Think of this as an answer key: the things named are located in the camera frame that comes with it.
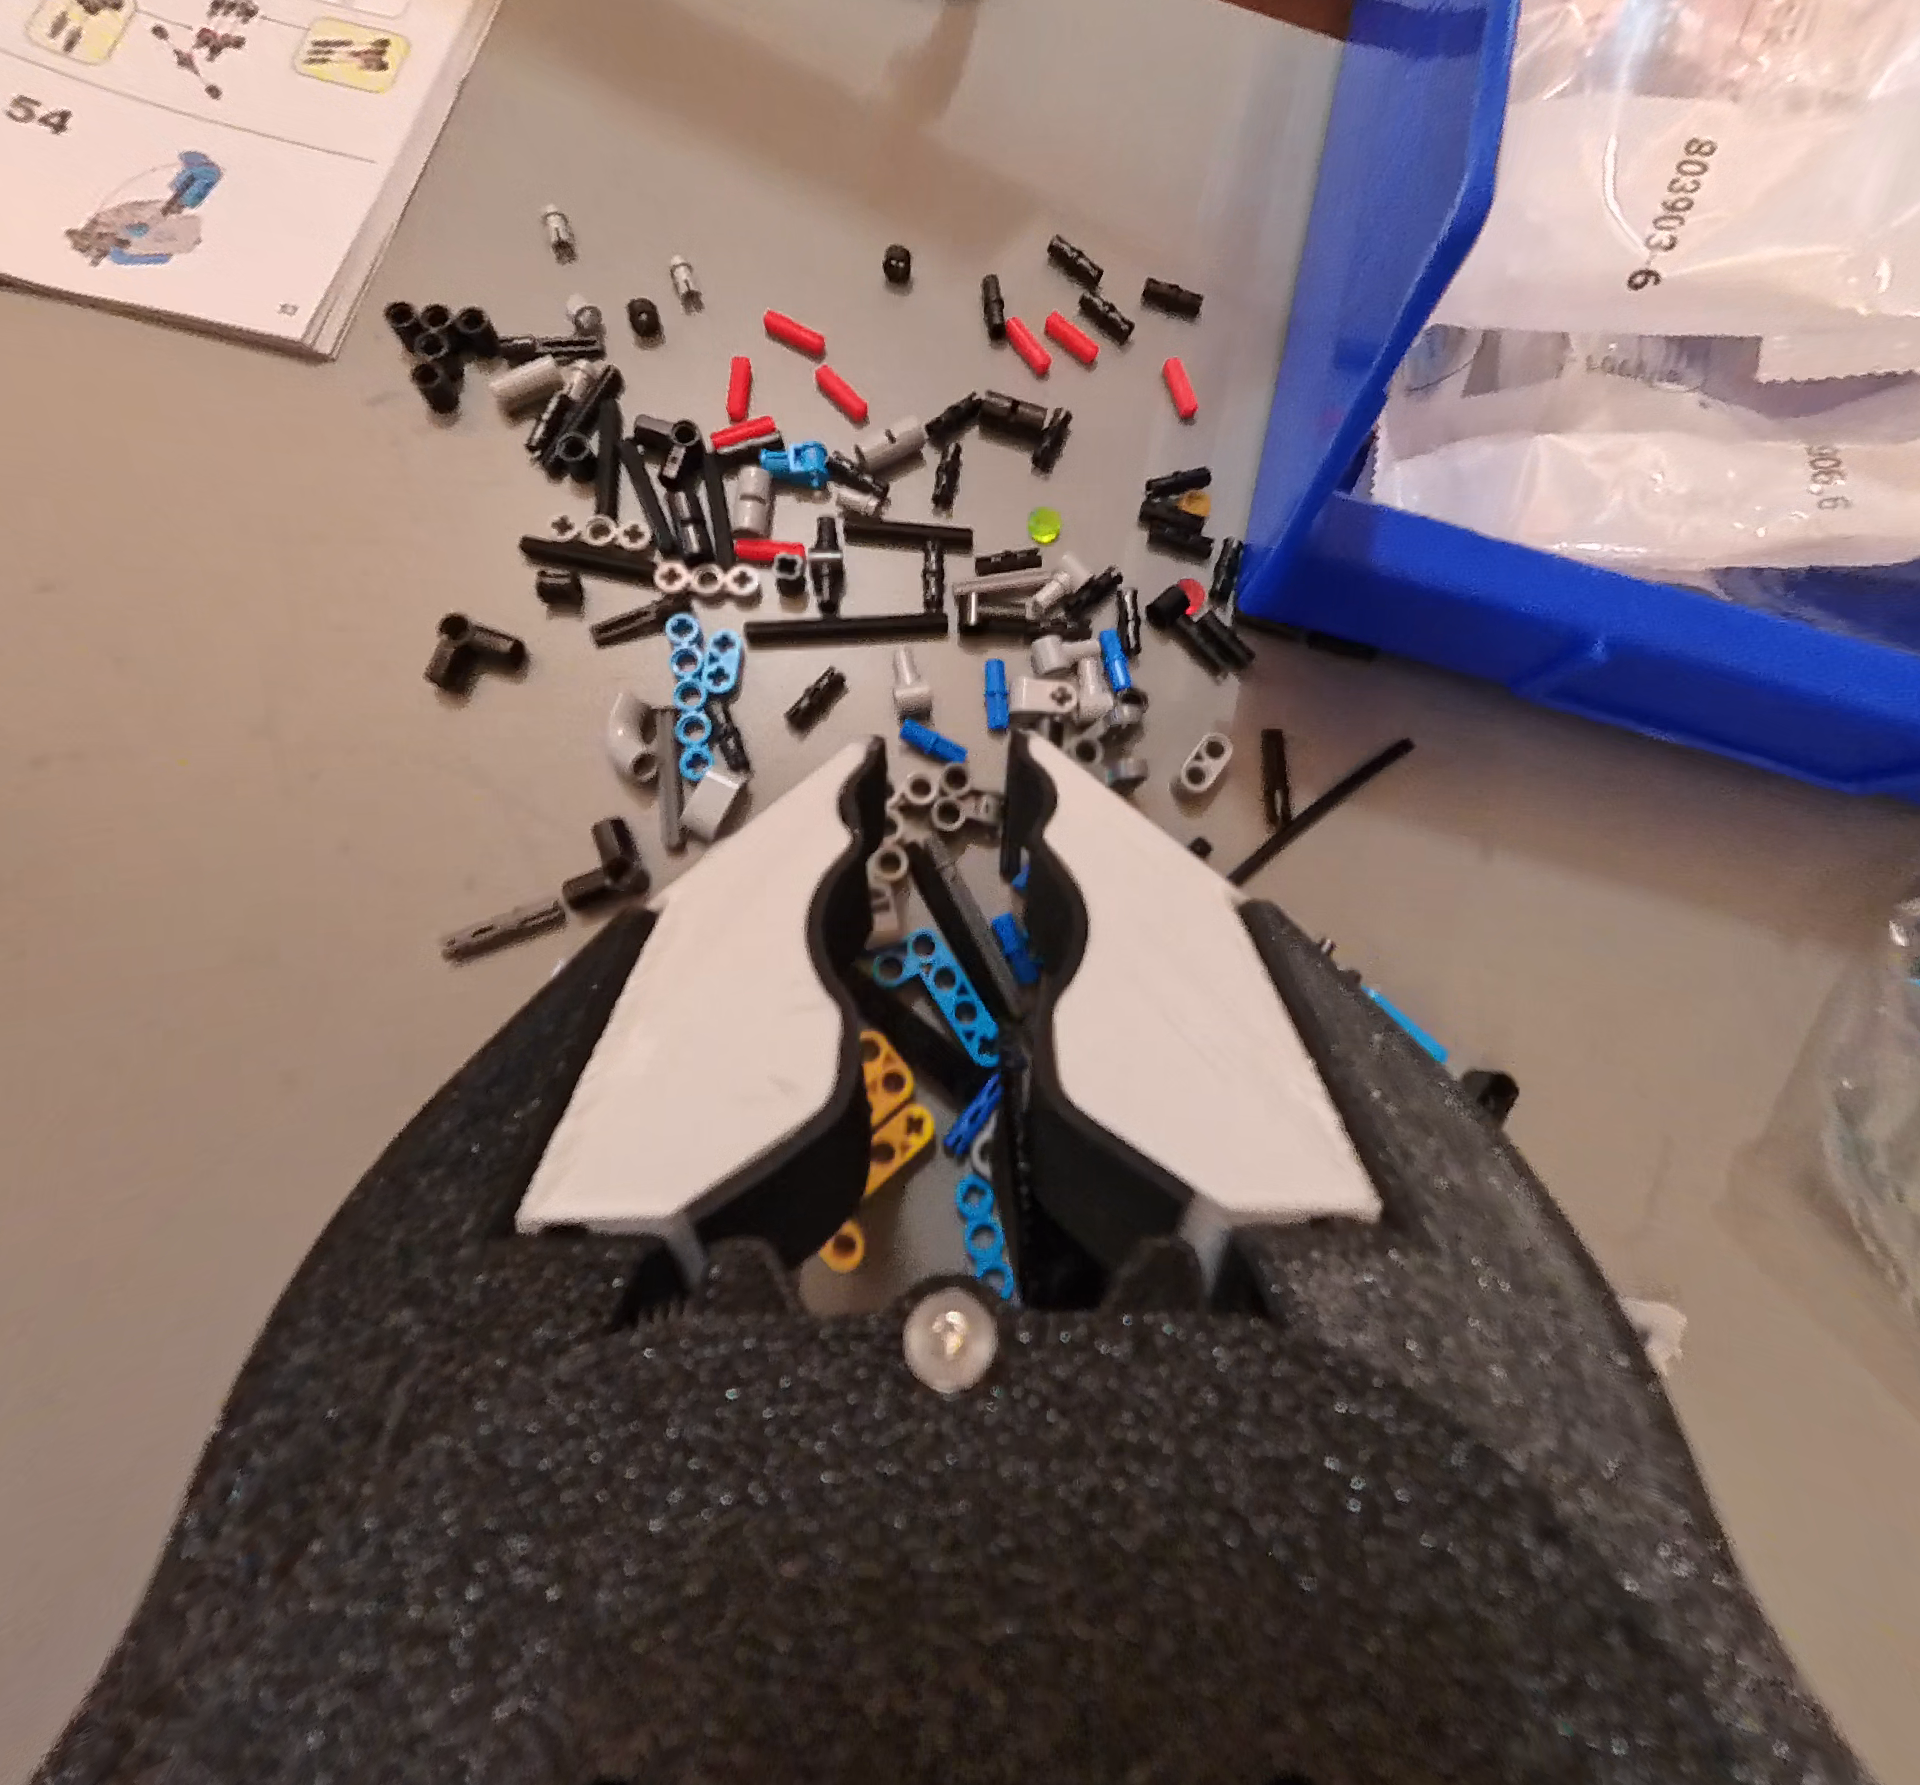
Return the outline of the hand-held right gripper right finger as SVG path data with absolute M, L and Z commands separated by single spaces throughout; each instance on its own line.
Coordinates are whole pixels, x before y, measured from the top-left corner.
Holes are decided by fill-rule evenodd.
M 1004 796 L 1040 966 L 1002 1121 L 1021 1303 L 1097 1303 L 1164 1243 L 1211 1302 L 1248 1232 L 1377 1225 L 1255 902 L 1043 734 L 1009 742 Z

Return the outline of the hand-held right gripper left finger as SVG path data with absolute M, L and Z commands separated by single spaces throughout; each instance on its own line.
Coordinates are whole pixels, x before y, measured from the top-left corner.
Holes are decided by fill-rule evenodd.
M 642 945 L 517 1207 L 523 1239 L 652 1239 L 698 1282 L 714 1248 L 803 1266 L 869 1172 L 861 1017 L 887 746 L 861 737 L 708 847 Z

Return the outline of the dark grey brick axle pin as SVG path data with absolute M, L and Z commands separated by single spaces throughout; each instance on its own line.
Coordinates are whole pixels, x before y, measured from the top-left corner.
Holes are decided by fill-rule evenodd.
M 481 957 L 515 949 L 543 934 L 561 932 L 567 908 L 561 897 L 547 897 L 481 918 L 480 921 L 443 935 L 440 957 L 447 962 L 472 962 Z

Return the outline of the grey desk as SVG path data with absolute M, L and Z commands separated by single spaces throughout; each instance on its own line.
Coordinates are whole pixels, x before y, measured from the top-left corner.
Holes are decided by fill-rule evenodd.
M 1148 474 L 1244 513 L 1338 46 L 1219 0 L 506 0 L 333 364 L 4 294 L 4 1781 L 127 1626 L 264 1319 L 388 1139 L 585 945 L 444 934 L 551 891 L 622 804 L 632 667 L 547 619 L 556 506 L 488 402 L 436 420 L 384 302 L 699 324 L 630 360 L 710 404 L 777 306 L 889 420 L 1004 383 L 1002 273 L 1204 294 L 1158 362 L 1068 380 L 1070 550 Z M 448 614 L 524 639 L 466 695 Z M 1743 1570 L 1881 1781 L 1916 1781 L 1916 1324 L 1782 1169 L 1847 957 L 1916 810 L 1775 779 L 1470 679 L 1259 635 L 1228 725 L 1309 796 L 1411 759 L 1261 878 L 1463 1064 L 1630 1297 Z

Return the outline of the thin black flexible rod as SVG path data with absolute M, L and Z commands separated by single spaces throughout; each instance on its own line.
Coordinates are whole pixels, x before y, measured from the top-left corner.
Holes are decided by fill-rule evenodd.
M 1284 851 L 1318 828 L 1327 818 L 1332 817 L 1332 812 L 1338 812 L 1343 807 L 1352 803 L 1360 792 L 1372 787 L 1389 770 L 1403 766 L 1414 751 L 1414 739 L 1403 737 L 1352 768 L 1318 799 L 1314 799 L 1305 808 L 1298 810 L 1290 822 L 1275 826 L 1247 857 L 1242 857 L 1228 873 L 1228 882 L 1244 891 L 1250 881 L 1267 866 L 1271 866 Z

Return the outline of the light blue brick connector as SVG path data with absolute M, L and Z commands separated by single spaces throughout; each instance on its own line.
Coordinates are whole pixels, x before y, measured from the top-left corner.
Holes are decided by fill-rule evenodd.
M 685 784 L 698 785 L 714 766 L 714 710 L 738 694 L 745 643 L 738 632 L 730 628 L 710 632 L 689 610 L 666 619 L 665 637 L 673 675 L 671 710 L 679 776 Z

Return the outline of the blue storage bin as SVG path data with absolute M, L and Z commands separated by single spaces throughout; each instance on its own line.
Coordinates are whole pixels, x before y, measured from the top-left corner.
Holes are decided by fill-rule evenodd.
M 1235 606 L 1850 796 L 1919 796 L 1916 656 L 1337 488 L 1493 207 L 1522 0 L 1355 0 Z

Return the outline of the open instruction booklet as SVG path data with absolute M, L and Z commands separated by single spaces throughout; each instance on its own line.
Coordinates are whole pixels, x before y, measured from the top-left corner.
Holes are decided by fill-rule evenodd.
M 502 0 L 3 0 L 3 276 L 333 358 Z

